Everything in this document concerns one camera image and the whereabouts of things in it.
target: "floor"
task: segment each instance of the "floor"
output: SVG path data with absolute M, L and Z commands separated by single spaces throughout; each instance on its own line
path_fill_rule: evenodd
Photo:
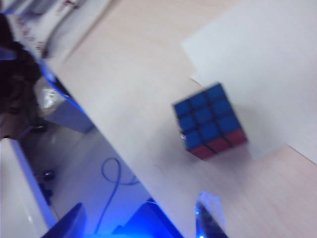
M 114 157 L 120 161 L 122 182 L 130 182 L 134 176 L 96 128 L 82 134 L 51 124 L 43 134 L 27 134 L 21 145 L 35 174 L 44 170 L 55 171 L 56 178 L 45 182 L 45 186 L 53 191 L 52 208 L 57 218 L 76 203 L 83 203 L 88 217 L 86 234 L 94 232 L 114 188 L 114 184 L 102 176 L 104 160 Z M 117 171 L 114 161 L 105 167 L 110 179 L 115 180 Z M 141 183 L 120 185 L 103 217 L 99 234 L 111 234 L 118 225 L 124 225 L 148 198 L 150 195 Z

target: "blue cube face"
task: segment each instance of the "blue cube face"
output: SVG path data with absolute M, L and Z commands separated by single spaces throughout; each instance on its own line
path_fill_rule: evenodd
M 190 102 L 191 106 L 194 109 L 196 109 L 196 108 L 200 108 L 200 107 L 206 105 L 207 99 L 206 99 L 204 93 L 199 93 L 199 94 L 196 94 L 193 97 L 191 97 L 189 99 L 189 102 Z
M 196 124 L 195 124 L 193 117 L 191 115 L 182 117 L 178 121 L 179 121 L 179 126 L 180 126 L 182 131 L 187 131 L 190 129 L 194 129 L 196 127 Z
M 190 107 L 188 102 L 182 101 L 174 105 L 177 116 L 182 116 L 184 114 L 189 113 Z
M 220 132 L 214 123 L 209 123 L 209 124 L 201 126 L 199 128 L 199 132 L 202 135 L 203 140 L 205 142 L 220 136 Z
M 213 103 L 212 109 L 217 116 L 232 112 L 231 105 L 226 99 Z
M 225 98 L 225 93 L 221 84 L 217 84 L 216 86 L 207 89 L 206 92 L 211 101 Z
M 224 134 L 229 133 L 241 127 L 235 115 L 228 115 L 223 118 L 220 118 L 218 120 L 218 125 L 220 127 L 220 130 Z
M 185 144 L 187 149 L 194 148 L 198 145 L 201 145 L 202 140 L 199 137 L 199 134 L 196 130 L 193 130 L 187 134 L 185 134 L 186 139 L 185 139 Z
M 194 113 L 195 119 L 198 123 L 203 124 L 213 119 L 213 115 L 209 108 L 203 108 Z
M 206 154 L 196 150 L 212 148 L 214 151 L 207 153 L 210 156 L 247 140 L 221 84 L 176 103 L 174 109 L 186 136 L 186 149 L 201 159 Z

